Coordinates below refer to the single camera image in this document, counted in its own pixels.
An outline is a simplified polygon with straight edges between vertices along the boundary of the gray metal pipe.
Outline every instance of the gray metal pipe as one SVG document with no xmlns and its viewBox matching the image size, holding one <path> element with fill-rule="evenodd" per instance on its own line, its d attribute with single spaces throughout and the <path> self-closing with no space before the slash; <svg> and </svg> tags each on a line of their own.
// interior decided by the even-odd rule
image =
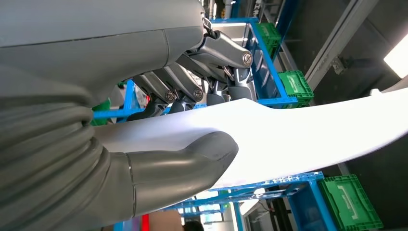
<svg viewBox="0 0 408 231">
<path fill-rule="evenodd" d="M 232 11 L 232 0 L 225 1 L 225 16 L 224 19 L 231 18 L 231 11 Z"/>
<path fill-rule="evenodd" d="M 210 10 L 208 12 L 208 19 L 213 19 L 214 18 L 214 4 L 215 4 L 215 0 L 210 0 Z"/>
</svg>

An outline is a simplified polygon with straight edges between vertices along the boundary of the red object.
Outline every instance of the red object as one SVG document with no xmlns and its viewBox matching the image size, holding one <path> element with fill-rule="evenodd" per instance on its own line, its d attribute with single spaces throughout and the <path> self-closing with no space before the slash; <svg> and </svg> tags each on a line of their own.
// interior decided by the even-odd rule
<svg viewBox="0 0 408 231">
<path fill-rule="evenodd" d="M 141 216 L 141 231 L 150 231 L 149 214 Z"/>
</svg>

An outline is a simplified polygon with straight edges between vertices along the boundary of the blue metal frame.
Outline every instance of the blue metal frame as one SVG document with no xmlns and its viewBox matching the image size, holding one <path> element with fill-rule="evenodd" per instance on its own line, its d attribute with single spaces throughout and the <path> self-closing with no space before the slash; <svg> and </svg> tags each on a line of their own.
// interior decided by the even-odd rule
<svg viewBox="0 0 408 231">
<path fill-rule="evenodd" d="M 241 0 L 236 0 L 235 3 L 232 5 L 231 18 L 238 17 L 238 12 L 240 10 L 240 3 L 241 3 Z"/>
<path fill-rule="evenodd" d="M 257 62 L 252 64 L 252 72 L 254 75 L 255 88 L 259 97 L 258 103 L 274 108 L 282 108 L 283 105 L 297 103 L 295 97 L 288 97 L 278 76 L 278 72 L 273 65 L 271 57 L 268 55 L 268 51 L 264 42 L 261 39 L 261 35 L 256 28 L 258 18 L 231 18 L 231 19 L 215 19 L 212 23 L 245 23 L 250 27 L 248 33 L 248 41 L 246 48 L 251 53 L 262 54 Z M 137 100 L 134 93 L 134 83 L 132 80 L 127 81 L 127 88 L 125 94 L 125 103 L 123 109 L 98 111 L 94 113 L 95 119 L 102 118 L 115 118 L 123 117 L 127 118 L 131 114 L 142 112 L 144 108 L 138 107 Z M 205 104 L 197 104 L 194 108 L 206 107 Z M 163 114 L 167 114 L 170 108 L 166 108 Z"/>
<path fill-rule="evenodd" d="M 333 219 L 329 213 L 329 210 L 324 202 L 323 196 L 321 195 L 318 183 L 315 180 L 309 181 L 309 186 L 313 192 L 313 195 L 316 199 L 319 211 L 322 215 L 323 221 L 326 224 L 326 227 L 329 231 L 336 231 L 336 226 L 334 225 Z"/>
<path fill-rule="evenodd" d="M 297 10 L 299 9 L 299 0 L 286 0 L 285 4 L 283 5 L 282 12 L 280 14 L 278 24 L 276 25 L 276 29 L 278 30 L 280 36 L 280 43 L 278 48 L 275 50 L 273 54 L 273 60 L 275 60 L 276 56 L 281 49 L 281 43 L 284 41 L 286 34 L 288 33 L 289 27 L 292 24 L 293 18 L 296 15 Z"/>
<path fill-rule="evenodd" d="M 238 202 L 234 203 L 234 211 L 235 211 L 235 217 L 237 219 L 237 227 L 238 231 L 243 231 L 243 222 L 242 222 L 242 216 L 240 212 L 240 204 Z"/>
<path fill-rule="evenodd" d="M 292 211 L 294 220 L 296 221 L 297 230 L 298 231 L 303 231 L 302 226 L 299 224 L 299 220 L 300 220 L 299 212 L 297 211 L 297 208 L 296 208 L 295 204 L 293 203 L 293 200 L 292 200 L 292 198 L 290 196 L 288 196 L 288 201 L 289 201 L 289 205 L 291 207 L 291 211 Z"/>
<path fill-rule="evenodd" d="M 309 180 L 320 180 L 323 178 L 324 176 L 322 172 L 309 172 L 309 173 L 301 173 L 301 174 L 288 176 L 288 177 L 276 178 L 276 179 L 267 180 L 267 181 L 263 181 L 259 183 L 210 189 L 209 191 L 220 191 L 220 190 L 228 190 L 228 189 L 237 190 L 237 189 L 246 189 L 246 188 L 266 188 L 266 187 L 272 187 L 272 186 L 276 186 L 280 184 L 303 183 L 303 182 L 308 182 Z"/>
<path fill-rule="evenodd" d="M 201 206 L 201 205 L 226 204 L 226 203 L 233 201 L 232 198 L 236 198 L 236 197 L 242 196 L 243 194 L 248 194 L 248 193 L 253 194 L 253 192 L 254 192 L 254 189 L 250 188 L 250 189 L 241 189 L 238 191 L 221 194 L 221 195 L 207 198 L 207 199 L 199 199 L 199 200 L 188 199 L 178 204 L 169 206 L 166 209 L 196 207 L 196 206 Z"/>
<path fill-rule="evenodd" d="M 114 231 L 123 231 L 124 222 L 116 223 L 114 225 Z"/>
</svg>

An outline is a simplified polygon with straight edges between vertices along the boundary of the white label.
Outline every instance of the white label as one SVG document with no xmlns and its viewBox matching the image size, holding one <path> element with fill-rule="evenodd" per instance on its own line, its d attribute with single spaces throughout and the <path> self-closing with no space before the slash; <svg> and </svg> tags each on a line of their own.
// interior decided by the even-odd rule
<svg viewBox="0 0 408 231">
<path fill-rule="evenodd" d="M 354 213 L 354 214 L 351 216 L 351 218 L 352 218 L 353 220 L 358 219 L 357 211 L 356 211 L 356 209 L 354 208 L 354 205 L 353 205 L 353 203 L 351 202 L 350 197 L 348 196 L 348 193 L 346 192 L 346 190 L 344 189 L 344 187 L 341 186 L 341 185 L 338 185 L 337 188 L 340 189 L 340 190 L 342 190 L 342 191 L 344 192 L 344 195 L 342 196 L 342 197 L 343 197 L 343 200 L 344 200 L 345 204 L 347 205 L 347 208 L 348 208 L 348 209 L 351 209 L 351 210 L 353 211 L 353 213 Z"/>
<path fill-rule="evenodd" d="M 289 80 L 289 83 L 291 84 L 291 87 L 294 93 L 298 93 L 299 90 L 297 89 L 296 83 L 294 82 L 294 79 L 292 78 L 292 76 L 288 76 L 288 80 Z"/>
<path fill-rule="evenodd" d="M 252 13 L 252 16 L 253 16 L 253 17 L 258 17 L 259 8 L 261 8 L 261 1 L 262 1 L 262 0 L 256 0 L 255 6 L 254 6 L 254 12 Z"/>
</svg>

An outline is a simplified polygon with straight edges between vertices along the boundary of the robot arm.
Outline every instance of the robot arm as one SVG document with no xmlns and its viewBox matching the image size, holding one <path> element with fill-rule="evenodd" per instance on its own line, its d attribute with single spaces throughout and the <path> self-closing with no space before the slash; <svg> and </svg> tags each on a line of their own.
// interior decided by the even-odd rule
<svg viewBox="0 0 408 231">
<path fill-rule="evenodd" d="M 204 93 L 183 67 L 208 82 L 208 105 L 225 102 L 227 93 L 232 100 L 256 101 L 252 54 L 221 31 L 213 31 L 204 17 L 203 26 L 206 33 L 198 48 L 186 51 L 176 64 L 133 78 L 152 101 L 144 112 L 131 115 L 128 121 L 159 116 L 169 103 L 173 103 L 170 113 L 192 109 Z"/>
<path fill-rule="evenodd" d="M 199 51 L 202 13 L 195 0 L 1 4 L 0 230 L 101 227 L 177 203 L 217 181 L 238 151 L 225 133 L 178 152 L 118 154 L 89 125 L 90 107 L 117 82 L 167 66 L 174 71 L 186 51 Z M 205 59 L 199 60 L 193 61 L 200 66 Z M 153 81 L 145 78 L 147 85 Z M 160 93 L 168 86 L 153 86 L 146 90 L 169 103 Z M 194 86 L 181 86 L 187 84 L 174 87 L 191 96 Z"/>
</svg>

